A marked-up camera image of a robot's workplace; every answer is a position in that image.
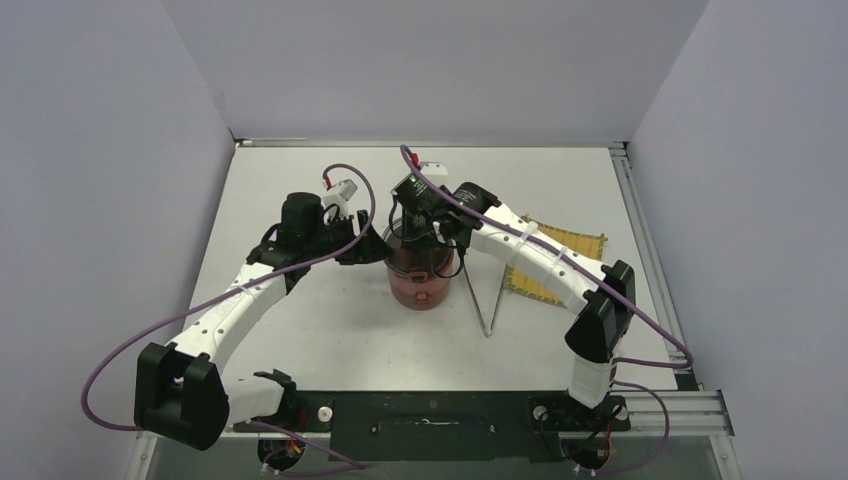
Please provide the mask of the glass lid with red clip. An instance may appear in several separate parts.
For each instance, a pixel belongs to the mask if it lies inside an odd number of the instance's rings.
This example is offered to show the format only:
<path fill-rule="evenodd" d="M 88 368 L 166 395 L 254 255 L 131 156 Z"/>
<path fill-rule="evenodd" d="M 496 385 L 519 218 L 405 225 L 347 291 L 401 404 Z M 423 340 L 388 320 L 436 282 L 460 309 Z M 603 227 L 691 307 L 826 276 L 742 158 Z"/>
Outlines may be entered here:
<path fill-rule="evenodd" d="M 392 249 L 384 261 L 387 267 L 401 276 L 428 274 L 449 278 L 454 263 L 454 249 L 438 240 L 433 233 L 403 232 L 403 222 L 394 220 L 384 230 L 382 239 Z"/>

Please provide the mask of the steel tongs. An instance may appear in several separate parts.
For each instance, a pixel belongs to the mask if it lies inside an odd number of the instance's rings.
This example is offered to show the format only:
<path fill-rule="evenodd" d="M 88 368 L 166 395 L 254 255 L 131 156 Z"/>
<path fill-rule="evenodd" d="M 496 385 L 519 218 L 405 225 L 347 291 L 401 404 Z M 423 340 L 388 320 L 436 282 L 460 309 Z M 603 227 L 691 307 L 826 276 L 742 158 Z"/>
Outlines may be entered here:
<path fill-rule="evenodd" d="M 499 260 L 467 257 L 464 281 L 480 330 L 486 339 L 494 335 L 507 290 L 509 266 Z"/>

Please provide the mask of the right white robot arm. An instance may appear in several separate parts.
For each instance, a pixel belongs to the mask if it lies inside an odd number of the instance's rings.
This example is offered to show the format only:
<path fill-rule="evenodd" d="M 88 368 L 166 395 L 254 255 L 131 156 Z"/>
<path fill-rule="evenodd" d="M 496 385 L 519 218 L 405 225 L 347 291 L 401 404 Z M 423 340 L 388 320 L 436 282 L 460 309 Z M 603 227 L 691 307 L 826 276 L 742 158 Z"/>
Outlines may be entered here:
<path fill-rule="evenodd" d="M 575 314 L 564 336 L 574 354 L 565 414 L 579 428 L 599 421 L 613 382 L 613 360 L 633 317 L 623 303 L 635 299 L 633 268 L 621 260 L 608 265 L 564 246 L 472 182 L 454 192 L 435 191 L 408 175 L 391 195 L 437 237 L 524 273 Z"/>

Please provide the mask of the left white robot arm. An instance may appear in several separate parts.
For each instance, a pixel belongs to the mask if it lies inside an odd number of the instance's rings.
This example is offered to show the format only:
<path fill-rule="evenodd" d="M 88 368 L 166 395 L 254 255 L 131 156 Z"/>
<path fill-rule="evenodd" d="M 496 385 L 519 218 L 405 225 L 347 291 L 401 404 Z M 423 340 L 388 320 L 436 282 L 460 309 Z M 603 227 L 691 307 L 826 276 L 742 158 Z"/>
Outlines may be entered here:
<path fill-rule="evenodd" d="M 327 218 L 319 196 L 287 196 L 281 220 L 246 258 L 227 299 L 210 307 L 166 345 L 151 343 L 137 360 L 137 427 L 188 445 L 210 448 L 226 427 L 262 419 L 274 430 L 296 421 L 295 381 L 272 369 L 226 382 L 227 362 L 261 317 L 289 294 L 318 259 L 372 264 L 392 250 L 369 225 L 365 210 Z"/>

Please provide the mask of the bamboo mat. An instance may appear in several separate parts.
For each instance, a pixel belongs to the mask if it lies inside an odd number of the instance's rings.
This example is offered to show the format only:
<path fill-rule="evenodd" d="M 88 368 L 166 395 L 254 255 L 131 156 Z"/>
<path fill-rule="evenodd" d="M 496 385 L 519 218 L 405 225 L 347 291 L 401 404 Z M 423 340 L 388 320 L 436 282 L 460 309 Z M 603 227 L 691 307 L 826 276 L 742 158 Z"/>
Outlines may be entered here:
<path fill-rule="evenodd" d="M 608 238 L 604 234 L 590 235 L 564 230 L 552 225 L 540 223 L 539 231 L 553 240 L 575 251 L 577 254 L 600 261 Z M 505 270 L 504 287 L 515 293 L 543 303 L 564 307 L 559 296 L 533 280 L 527 274 L 508 266 Z"/>

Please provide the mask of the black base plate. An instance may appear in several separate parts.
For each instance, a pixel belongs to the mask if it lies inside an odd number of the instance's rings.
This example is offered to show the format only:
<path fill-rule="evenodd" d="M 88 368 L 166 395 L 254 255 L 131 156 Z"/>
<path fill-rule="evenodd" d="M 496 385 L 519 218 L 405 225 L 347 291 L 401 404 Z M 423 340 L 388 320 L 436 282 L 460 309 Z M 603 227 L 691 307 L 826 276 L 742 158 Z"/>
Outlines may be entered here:
<path fill-rule="evenodd" d="M 561 391 L 299 391 L 273 423 L 358 461 L 547 462 L 631 428 L 623 397 L 588 408 Z"/>

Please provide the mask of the aluminium rail frame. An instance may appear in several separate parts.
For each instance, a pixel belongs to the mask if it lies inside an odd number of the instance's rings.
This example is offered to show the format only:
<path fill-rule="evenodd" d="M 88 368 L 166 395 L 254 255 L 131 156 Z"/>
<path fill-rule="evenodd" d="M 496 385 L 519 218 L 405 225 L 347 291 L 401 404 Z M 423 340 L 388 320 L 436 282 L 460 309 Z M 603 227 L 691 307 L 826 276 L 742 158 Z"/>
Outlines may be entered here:
<path fill-rule="evenodd" d="M 636 201 L 626 154 L 612 146 L 423 145 L 448 184 L 464 180 L 492 189 L 509 206 L 547 224 L 604 234 L 603 257 L 635 269 L 639 306 L 680 334 L 670 293 Z M 286 195 L 317 188 L 321 168 L 341 162 L 362 171 L 355 205 L 379 199 L 386 224 L 389 189 L 407 173 L 387 142 L 257 141 L 237 149 L 226 176 L 193 298 L 207 299 L 233 278 L 263 228 L 275 222 Z M 456 283 L 439 307 L 414 312 L 389 294 L 378 265 L 313 268 L 290 300 L 273 307 L 235 352 L 229 381 L 278 368 L 303 389 L 338 391 L 560 390 L 573 362 L 563 336 L 571 314 L 505 293 L 494 335 L 486 339 L 466 286 Z M 694 378 L 624 366 L 633 409 L 631 431 L 615 434 L 604 479 L 724 479 L 735 464 L 722 395 L 698 391 Z"/>

